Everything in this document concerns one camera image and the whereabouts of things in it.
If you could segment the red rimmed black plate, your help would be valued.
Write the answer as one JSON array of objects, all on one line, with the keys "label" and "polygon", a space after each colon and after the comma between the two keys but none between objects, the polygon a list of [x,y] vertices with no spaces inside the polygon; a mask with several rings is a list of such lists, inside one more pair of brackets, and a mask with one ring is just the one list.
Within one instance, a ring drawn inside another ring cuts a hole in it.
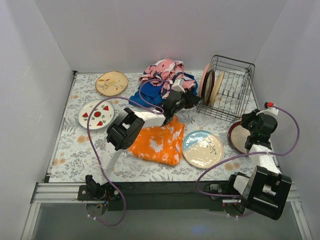
[{"label": "red rimmed black plate", "polygon": [[247,149],[245,143],[247,137],[250,135],[249,130],[245,129],[241,125],[241,121],[235,122],[228,131],[228,140],[232,147],[241,154],[246,154]]}]

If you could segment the blue and cream plate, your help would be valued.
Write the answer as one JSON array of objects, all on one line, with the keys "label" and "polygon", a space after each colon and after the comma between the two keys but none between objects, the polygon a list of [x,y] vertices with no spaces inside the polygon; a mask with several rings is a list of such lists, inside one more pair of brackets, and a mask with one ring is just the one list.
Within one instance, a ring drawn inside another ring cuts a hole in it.
[{"label": "blue and cream plate", "polygon": [[208,169],[223,160],[224,146],[213,133],[196,130],[184,137],[182,153],[192,166]]}]

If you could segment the tan bird pattern plate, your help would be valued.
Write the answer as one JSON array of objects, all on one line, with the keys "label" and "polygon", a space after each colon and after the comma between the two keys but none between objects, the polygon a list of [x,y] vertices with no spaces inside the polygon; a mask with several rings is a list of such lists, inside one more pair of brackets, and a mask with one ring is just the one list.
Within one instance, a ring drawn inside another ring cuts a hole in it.
[{"label": "tan bird pattern plate", "polygon": [[113,97],[122,93],[128,86],[128,78],[119,71],[102,74],[96,81],[96,90],[104,96]]}]

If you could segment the white blue rimmed plate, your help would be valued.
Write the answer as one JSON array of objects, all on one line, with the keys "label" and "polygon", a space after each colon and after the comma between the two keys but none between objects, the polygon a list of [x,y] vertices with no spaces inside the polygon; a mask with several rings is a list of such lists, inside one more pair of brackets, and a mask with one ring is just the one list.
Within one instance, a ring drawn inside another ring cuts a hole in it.
[{"label": "white blue rimmed plate", "polygon": [[[100,99],[92,100],[83,105],[79,110],[78,122],[83,128],[87,127],[89,115],[93,110],[93,107],[95,107],[100,101]],[[97,131],[107,127],[112,122],[114,116],[115,109],[113,105],[107,100],[104,101],[94,109],[89,121],[89,129],[91,131]]]}]

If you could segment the yellow rimmed plate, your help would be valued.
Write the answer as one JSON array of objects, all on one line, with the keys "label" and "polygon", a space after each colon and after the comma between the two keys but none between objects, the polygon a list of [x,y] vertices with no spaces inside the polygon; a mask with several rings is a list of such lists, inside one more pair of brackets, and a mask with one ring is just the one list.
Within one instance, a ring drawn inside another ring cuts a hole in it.
[{"label": "yellow rimmed plate", "polygon": [[218,75],[218,77],[216,78],[216,80],[214,81],[214,86],[213,86],[213,90],[211,93],[211,99],[210,99],[210,103],[212,106],[215,104],[215,100],[216,100],[217,94],[220,90],[224,75],[225,75],[224,72],[220,73]]}]

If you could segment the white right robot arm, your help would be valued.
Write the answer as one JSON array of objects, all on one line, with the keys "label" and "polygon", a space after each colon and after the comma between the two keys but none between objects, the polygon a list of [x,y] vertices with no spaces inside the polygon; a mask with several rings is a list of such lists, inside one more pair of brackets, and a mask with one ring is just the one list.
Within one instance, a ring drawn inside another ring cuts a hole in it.
[{"label": "white right robot arm", "polygon": [[245,208],[273,220],[281,217],[292,185],[291,178],[281,173],[271,155],[270,137],[278,126],[278,112],[271,106],[242,115],[240,125],[249,131],[244,148],[255,169],[251,176],[232,174],[226,186],[230,198],[241,196]]}]

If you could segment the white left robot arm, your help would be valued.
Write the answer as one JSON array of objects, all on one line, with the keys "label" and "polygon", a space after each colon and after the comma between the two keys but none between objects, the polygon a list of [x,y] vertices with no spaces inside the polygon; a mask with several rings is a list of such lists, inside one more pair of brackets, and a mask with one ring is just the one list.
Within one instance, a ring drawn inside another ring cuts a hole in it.
[{"label": "white left robot arm", "polygon": [[169,124],[174,115],[182,109],[195,107],[201,97],[190,90],[184,92],[171,91],[164,104],[155,109],[145,108],[146,111],[133,111],[125,108],[107,128],[105,152],[100,159],[94,149],[98,161],[98,170],[85,176],[86,191],[95,200],[108,200],[114,197],[114,191],[121,190],[108,178],[120,155],[136,140],[140,131],[148,127],[163,127]]}]

